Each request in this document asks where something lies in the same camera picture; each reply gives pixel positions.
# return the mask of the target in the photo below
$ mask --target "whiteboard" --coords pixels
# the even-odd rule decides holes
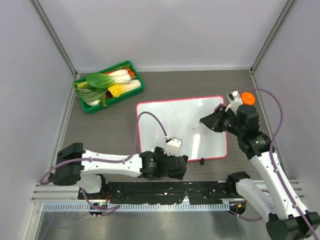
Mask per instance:
[[[154,114],[170,137],[182,140],[179,154],[187,155],[189,161],[220,159],[228,154],[227,134],[213,132],[202,124],[193,128],[200,118],[211,114],[224,102],[222,96],[141,102],[136,106],[136,114],[144,111]],[[142,116],[138,126],[141,152],[164,148],[164,133],[152,116]]]

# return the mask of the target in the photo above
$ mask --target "white robotic arm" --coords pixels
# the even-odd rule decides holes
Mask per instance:
[[[257,188],[254,182],[249,178],[244,178],[237,182],[236,191],[239,195],[248,200],[248,202],[263,217],[265,222],[269,221],[270,213],[276,214],[280,220],[289,219],[289,216],[299,217],[300,214],[298,213],[295,204],[291,202],[276,172],[274,171],[269,154],[269,152],[263,152],[261,156],[254,156],[250,159],[252,164],[260,173],[269,195]],[[273,153],[273,158],[276,161],[276,164],[280,166],[276,153]],[[279,171],[285,181],[286,187],[295,197],[295,201],[299,205],[300,209],[305,213],[308,210],[307,207],[295,193],[281,167],[279,167]]]
[[[164,137],[165,147],[140,154],[112,155],[84,150],[82,143],[74,143],[57,155],[56,164],[72,159],[86,159],[62,165],[49,177],[58,186],[79,186],[89,194],[103,191],[103,174],[120,174],[134,178],[157,180],[163,177],[182,180],[187,171],[188,156],[179,156],[182,140]]]
[[[229,93],[228,99],[228,106],[218,105],[213,113],[201,118],[200,123],[214,132],[226,131],[237,136],[239,148],[260,173],[269,194],[262,192],[245,172],[228,175],[230,192],[243,196],[255,208],[266,222],[272,240],[299,240],[310,237],[308,224],[316,229],[320,224],[320,217],[317,212],[309,212],[297,196],[273,147],[271,149],[274,163],[272,162],[271,140],[259,130],[259,114],[256,108],[243,104],[238,91]]]

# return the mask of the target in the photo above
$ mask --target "black motor joint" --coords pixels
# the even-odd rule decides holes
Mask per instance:
[[[214,112],[200,119],[200,122],[214,132],[229,132],[237,136],[240,149],[248,159],[261,156],[268,152],[270,138],[259,131],[259,114],[252,105],[242,104],[238,107],[236,115],[223,104],[218,105]]]
[[[163,177],[182,180],[187,171],[188,156],[171,156],[164,154],[164,149],[156,147],[154,152],[141,153],[142,173],[140,178],[157,180]]]

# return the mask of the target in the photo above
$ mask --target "orange carrot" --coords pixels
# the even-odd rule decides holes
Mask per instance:
[[[134,73],[133,71],[131,71],[130,68],[127,68],[126,70],[128,71],[128,74],[129,74],[131,77],[135,77],[135,76],[136,76],[135,73]]]

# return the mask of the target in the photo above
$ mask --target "green plastic basket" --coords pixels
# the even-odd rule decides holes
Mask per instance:
[[[126,99],[128,99],[128,98],[131,98],[131,97],[133,97],[133,96],[135,96],[135,95],[138,95],[138,94],[140,94],[140,93],[142,93],[142,92],[144,91],[144,88],[145,88],[146,85],[145,85],[144,81],[142,81],[140,75],[137,73],[137,71],[136,71],[136,69],[134,68],[134,66],[132,65],[131,61],[121,62],[121,63],[119,63],[119,64],[117,64],[117,65],[112,66],[112,67],[103,69],[103,70],[99,71],[98,73],[104,74],[104,73],[107,73],[107,72],[111,72],[113,69],[118,68],[118,67],[120,67],[120,66],[127,65],[127,64],[130,64],[130,69],[131,69],[131,71],[133,71],[134,74],[137,76],[137,79],[139,79],[139,81],[140,81],[140,83],[141,83],[141,86],[138,87],[138,88],[136,88],[136,89],[134,89],[134,90],[128,91],[128,92],[122,94],[122,95],[119,96],[119,97],[113,97],[113,98],[111,98],[111,99],[108,99],[108,100],[106,101],[107,106],[102,106],[102,105],[100,105],[100,104],[99,104],[99,105],[96,105],[96,106],[89,106],[89,105],[86,104],[81,98],[78,98],[78,99],[80,100],[80,103],[81,103],[81,106],[82,106],[83,110],[84,110],[86,113],[88,113],[88,114],[94,114],[94,113],[99,112],[99,111],[101,111],[101,110],[103,110],[103,109],[105,109],[105,108],[108,108],[108,107],[112,106],[112,105],[115,105],[115,104],[117,104],[117,103],[120,103],[120,102],[122,102],[123,100],[126,100]],[[76,80],[75,83],[82,83],[82,82],[84,82],[84,81],[86,81],[86,80],[87,80],[87,77],[85,76],[85,77],[82,77],[82,78]]]

